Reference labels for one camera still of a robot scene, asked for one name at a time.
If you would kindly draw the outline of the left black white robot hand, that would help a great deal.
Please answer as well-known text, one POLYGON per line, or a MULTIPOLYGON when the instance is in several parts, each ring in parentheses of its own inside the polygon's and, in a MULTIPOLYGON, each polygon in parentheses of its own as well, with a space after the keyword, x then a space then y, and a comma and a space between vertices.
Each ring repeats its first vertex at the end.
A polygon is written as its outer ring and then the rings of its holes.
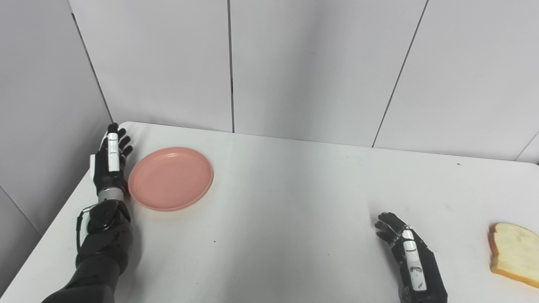
POLYGON ((108 126, 99 151, 93 156, 93 182, 96 193, 117 188, 127 194, 128 184, 124 176, 127 157, 133 151, 131 137, 117 123, 108 126))

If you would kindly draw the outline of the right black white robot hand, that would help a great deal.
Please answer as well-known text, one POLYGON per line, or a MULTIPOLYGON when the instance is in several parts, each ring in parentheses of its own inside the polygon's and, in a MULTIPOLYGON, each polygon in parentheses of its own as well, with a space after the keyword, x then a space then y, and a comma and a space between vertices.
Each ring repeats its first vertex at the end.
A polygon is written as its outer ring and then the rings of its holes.
POLYGON ((398 263, 401 302, 446 303, 448 294, 435 255, 415 230, 391 212, 379 214, 375 228, 398 263))

